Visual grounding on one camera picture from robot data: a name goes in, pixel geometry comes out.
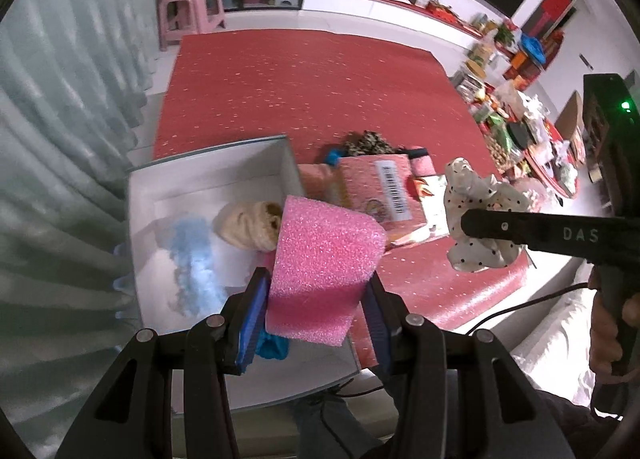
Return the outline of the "person's right hand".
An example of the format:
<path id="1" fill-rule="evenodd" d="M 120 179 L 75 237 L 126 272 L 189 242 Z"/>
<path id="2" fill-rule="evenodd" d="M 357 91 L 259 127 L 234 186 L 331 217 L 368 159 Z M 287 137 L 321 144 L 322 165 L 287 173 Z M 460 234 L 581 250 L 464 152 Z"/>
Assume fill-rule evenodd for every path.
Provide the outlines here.
<path id="1" fill-rule="evenodd" d="M 588 287 L 596 290 L 591 309 L 589 367 L 599 382 L 604 384 L 638 383 L 639 369 L 622 375 L 613 371 L 615 361 L 623 357 L 623 349 L 617 341 L 618 329 L 615 317 L 605 308 L 601 295 L 601 280 L 593 267 Z"/>

